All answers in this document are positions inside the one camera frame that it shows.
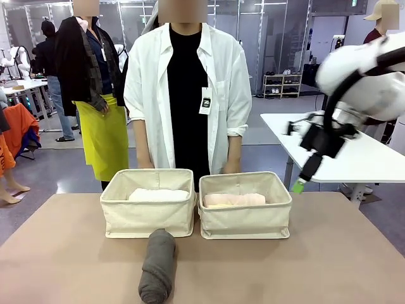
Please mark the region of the empty white table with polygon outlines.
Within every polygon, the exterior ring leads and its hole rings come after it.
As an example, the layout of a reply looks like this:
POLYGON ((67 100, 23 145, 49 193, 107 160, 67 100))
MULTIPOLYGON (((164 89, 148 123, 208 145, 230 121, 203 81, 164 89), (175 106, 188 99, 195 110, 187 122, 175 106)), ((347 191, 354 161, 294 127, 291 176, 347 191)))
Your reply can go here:
MULTIPOLYGON (((261 118, 289 156, 284 177, 287 189, 292 184, 293 165, 302 168, 310 156, 309 152, 299 146, 302 141, 300 134, 295 132, 291 136, 285 135, 287 124, 306 115, 308 114, 261 114, 261 118)), ((405 156, 361 132, 356 139, 346 141, 336 158, 324 158, 311 180, 317 183, 353 184, 351 202, 360 204, 367 184, 405 184, 405 156)))

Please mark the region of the white towel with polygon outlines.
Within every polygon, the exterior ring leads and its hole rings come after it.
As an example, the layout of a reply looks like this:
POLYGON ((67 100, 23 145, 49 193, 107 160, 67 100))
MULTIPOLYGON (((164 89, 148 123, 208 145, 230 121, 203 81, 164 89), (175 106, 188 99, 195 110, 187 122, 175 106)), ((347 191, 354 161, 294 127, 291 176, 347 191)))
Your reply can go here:
POLYGON ((178 202, 188 198, 189 192, 171 189, 143 189, 137 188, 129 195, 131 202, 178 202))

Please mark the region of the person's right forearm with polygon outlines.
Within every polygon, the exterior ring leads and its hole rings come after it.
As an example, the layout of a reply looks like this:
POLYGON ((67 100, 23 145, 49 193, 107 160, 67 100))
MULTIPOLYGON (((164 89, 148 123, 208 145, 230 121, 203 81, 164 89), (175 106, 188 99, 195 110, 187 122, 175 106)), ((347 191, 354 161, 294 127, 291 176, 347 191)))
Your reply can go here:
POLYGON ((132 122, 135 144, 136 144, 136 153, 137 153, 137 163, 138 160, 150 160, 151 157, 149 154, 149 146, 147 141, 147 132, 146 124, 143 120, 134 120, 132 122))

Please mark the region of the small white background robot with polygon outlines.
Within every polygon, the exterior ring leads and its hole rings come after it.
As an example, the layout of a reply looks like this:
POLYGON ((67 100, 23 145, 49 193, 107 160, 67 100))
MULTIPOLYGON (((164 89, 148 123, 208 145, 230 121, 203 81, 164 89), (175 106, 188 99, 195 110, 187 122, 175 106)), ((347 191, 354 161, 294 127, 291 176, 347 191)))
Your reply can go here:
POLYGON ((15 67, 17 76, 15 79, 31 79, 30 55, 24 46, 13 46, 9 50, 9 58, 3 58, 6 68, 15 67))

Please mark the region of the pink towel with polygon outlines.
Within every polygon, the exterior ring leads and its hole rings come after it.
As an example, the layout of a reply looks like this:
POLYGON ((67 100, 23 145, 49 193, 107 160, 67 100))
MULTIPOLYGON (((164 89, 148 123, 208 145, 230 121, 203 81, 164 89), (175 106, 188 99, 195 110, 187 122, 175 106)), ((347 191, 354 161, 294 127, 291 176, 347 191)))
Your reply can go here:
POLYGON ((236 194, 207 194, 204 197, 207 208, 217 206, 259 206, 266 204, 266 198, 258 193, 243 195, 236 194))

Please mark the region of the wooden shoe rack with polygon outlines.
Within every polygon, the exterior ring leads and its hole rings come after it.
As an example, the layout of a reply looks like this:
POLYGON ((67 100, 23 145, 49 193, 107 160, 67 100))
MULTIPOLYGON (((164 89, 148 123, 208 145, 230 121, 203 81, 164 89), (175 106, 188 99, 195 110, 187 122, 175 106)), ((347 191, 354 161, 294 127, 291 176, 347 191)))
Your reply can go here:
POLYGON ((265 99, 298 98, 301 83, 302 74, 299 72, 265 73, 263 76, 263 97, 265 99))

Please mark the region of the person in grey hood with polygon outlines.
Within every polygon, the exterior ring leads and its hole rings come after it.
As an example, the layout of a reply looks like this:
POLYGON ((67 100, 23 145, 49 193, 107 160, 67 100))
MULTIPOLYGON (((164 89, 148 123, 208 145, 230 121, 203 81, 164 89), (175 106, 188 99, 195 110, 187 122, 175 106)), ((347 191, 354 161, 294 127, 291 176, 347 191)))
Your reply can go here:
POLYGON ((146 26, 145 26, 144 30, 142 31, 141 35, 144 35, 161 26, 159 23, 159 20, 158 20, 158 3, 159 3, 159 1, 156 0, 152 13, 151 13, 151 17, 150 17, 149 21, 146 23, 146 26))

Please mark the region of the blue cloth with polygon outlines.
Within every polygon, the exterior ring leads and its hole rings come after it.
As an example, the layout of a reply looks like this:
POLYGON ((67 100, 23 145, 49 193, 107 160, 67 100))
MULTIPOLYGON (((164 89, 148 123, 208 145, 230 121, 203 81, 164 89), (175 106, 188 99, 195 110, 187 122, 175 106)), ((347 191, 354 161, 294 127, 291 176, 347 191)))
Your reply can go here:
POLYGON ((35 160, 34 152, 41 148, 39 136, 33 127, 29 127, 28 131, 22 137, 20 150, 16 154, 16 158, 21 156, 29 160, 35 160))

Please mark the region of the yellow towel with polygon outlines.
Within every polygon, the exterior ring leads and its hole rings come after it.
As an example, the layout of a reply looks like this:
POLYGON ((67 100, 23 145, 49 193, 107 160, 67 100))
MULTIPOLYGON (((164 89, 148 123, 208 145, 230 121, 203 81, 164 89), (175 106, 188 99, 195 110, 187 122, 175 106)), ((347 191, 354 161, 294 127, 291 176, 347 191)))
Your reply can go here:
POLYGON ((235 209, 235 208, 248 208, 248 207, 252 207, 251 205, 226 205, 226 204, 219 204, 219 205, 208 205, 205 206, 205 208, 207 209, 235 209))

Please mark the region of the person in black clothes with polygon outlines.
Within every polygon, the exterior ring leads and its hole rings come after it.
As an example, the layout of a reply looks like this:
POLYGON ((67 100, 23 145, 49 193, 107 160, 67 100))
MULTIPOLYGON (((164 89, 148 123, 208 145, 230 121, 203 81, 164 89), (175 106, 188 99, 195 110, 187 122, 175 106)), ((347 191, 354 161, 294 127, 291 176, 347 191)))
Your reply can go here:
POLYGON ((56 39, 56 30, 52 22, 44 20, 41 24, 41 30, 46 37, 45 41, 38 43, 33 49, 38 69, 47 78, 49 97, 53 102, 59 117, 63 135, 56 139, 58 143, 74 141, 74 134, 69 118, 65 116, 61 88, 56 73, 56 61, 54 54, 54 43, 56 39))

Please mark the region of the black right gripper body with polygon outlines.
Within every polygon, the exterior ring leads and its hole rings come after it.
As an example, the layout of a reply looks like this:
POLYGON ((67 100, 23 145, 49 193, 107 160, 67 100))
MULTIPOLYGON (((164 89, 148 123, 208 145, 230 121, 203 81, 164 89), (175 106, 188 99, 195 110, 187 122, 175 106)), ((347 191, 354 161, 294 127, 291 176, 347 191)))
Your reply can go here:
POLYGON ((344 144, 344 138, 328 134, 318 125, 311 125, 302 137, 300 147, 306 151, 315 150, 321 156, 335 158, 344 144))

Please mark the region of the cream fabric basket with tab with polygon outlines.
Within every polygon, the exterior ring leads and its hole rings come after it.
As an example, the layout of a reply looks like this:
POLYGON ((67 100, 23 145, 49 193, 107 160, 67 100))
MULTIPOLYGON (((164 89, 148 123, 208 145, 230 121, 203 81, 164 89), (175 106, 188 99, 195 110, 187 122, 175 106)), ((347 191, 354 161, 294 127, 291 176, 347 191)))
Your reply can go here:
POLYGON ((165 229, 175 238, 193 232, 196 194, 193 173, 187 169, 121 170, 103 191, 100 202, 107 238, 148 238, 157 229, 165 229), (189 196, 178 202, 129 201, 137 188, 184 190, 189 196))

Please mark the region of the orange hanging garment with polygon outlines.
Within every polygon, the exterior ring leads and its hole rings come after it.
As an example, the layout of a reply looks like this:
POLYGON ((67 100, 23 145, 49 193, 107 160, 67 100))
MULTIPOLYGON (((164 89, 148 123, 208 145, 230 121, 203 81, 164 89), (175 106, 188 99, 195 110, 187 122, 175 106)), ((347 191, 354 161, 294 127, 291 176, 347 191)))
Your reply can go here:
POLYGON ((21 103, 5 109, 0 107, 0 177, 15 167, 16 154, 29 127, 33 127, 39 136, 38 122, 21 103))

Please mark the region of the person's left forearm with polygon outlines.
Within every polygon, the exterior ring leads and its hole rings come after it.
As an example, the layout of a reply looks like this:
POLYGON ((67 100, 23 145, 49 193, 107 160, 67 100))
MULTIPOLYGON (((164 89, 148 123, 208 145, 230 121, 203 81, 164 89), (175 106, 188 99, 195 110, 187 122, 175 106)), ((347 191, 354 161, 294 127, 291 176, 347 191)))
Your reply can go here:
POLYGON ((242 136, 228 137, 228 162, 232 165, 240 165, 242 149, 242 136))

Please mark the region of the mannequin legs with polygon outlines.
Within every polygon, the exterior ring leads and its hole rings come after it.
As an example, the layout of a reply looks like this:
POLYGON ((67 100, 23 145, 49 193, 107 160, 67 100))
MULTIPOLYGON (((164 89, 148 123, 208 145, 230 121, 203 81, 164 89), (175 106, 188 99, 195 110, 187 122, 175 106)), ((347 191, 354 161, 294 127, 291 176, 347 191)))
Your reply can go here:
POLYGON ((0 201, 5 202, 10 205, 17 204, 21 202, 21 199, 14 197, 8 190, 12 193, 26 193, 30 191, 28 186, 19 184, 12 175, 4 175, 6 181, 6 186, 0 181, 0 201))

